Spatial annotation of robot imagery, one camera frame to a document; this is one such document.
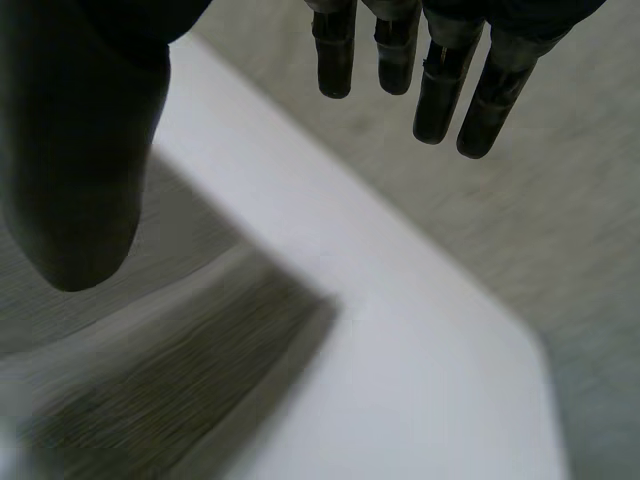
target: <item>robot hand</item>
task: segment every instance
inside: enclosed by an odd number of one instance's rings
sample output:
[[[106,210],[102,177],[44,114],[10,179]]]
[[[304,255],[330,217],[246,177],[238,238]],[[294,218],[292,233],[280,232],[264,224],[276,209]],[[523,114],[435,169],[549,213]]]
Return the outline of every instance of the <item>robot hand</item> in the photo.
[[[351,89],[358,0],[305,1],[314,11],[320,91],[344,98]],[[480,158],[493,146],[538,58],[604,0],[363,2],[377,17],[380,85],[393,95],[409,89],[420,10],[424,11],[431,40],[413,133],[428,144],[444,139],[484,23],[491,24],[491,50],[457,141],[461,154]]]

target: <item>gray floor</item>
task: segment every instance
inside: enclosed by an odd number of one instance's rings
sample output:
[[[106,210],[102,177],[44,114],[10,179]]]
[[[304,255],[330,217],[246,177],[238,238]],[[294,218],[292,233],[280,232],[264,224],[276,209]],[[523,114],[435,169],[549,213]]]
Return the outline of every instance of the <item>gray floor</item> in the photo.
[[[311,17],[302,0],[216,0],[196,30],[540,333],[576,478],[634,478],[638,3],[609,0],[540,62],[481,161],[459,156],[454,142],[486,35],[449,137],[429,147],[411,134],[421,69],[403,97],[379,88],[374,20],[362,7],[353,91],[326,99],[316,87]],[[419,56],[427,38],[423,24]]]

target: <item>white surface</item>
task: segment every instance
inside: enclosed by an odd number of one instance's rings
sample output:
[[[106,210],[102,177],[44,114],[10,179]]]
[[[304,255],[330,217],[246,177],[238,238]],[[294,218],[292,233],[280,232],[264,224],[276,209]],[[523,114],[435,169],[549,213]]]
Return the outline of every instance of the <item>white surface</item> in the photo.
[[[157,148],[345,304],[226,478],[566,478],[529,332],[212,51],[172,58]]]

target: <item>floor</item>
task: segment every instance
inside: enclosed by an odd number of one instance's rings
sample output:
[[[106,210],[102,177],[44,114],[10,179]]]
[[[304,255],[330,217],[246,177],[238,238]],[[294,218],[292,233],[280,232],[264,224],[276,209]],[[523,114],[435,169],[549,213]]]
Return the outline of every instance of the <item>floor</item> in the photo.
[[[480,161],[459,156],[455,136],[487,32],[450,134],[432,147],[411,133],[419,63],[406,95],[385,94],[374,18],[360,5],[352,92],[326,99],[311,18],[302,0],[216,0],[196,31],[541,335],[575,478],[631,478],[640,471],[640,6],[610,0],[544,57]]]

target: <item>gray carpet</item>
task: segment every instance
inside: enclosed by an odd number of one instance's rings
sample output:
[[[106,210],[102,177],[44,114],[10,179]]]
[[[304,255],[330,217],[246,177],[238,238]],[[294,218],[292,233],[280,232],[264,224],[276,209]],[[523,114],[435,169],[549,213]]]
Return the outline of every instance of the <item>gray carpet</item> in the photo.
[[[487,32],[450,134],[431,147],[411,133],[421,68],[405,96],[380,89],[366,8],[340,101],[317,91],[311,18],[302,0],[216,0],[196,30],[541,335],[575,477],[635,478],[640,4],[609,0],[542,59],[481,161],[454,142]],[[427,39],[423,22],[418,56]]]
[[[158,158],[147,180],[130,258],[89,291],[46,285],[0,224],[2,478],[217,478],[331,326]]]

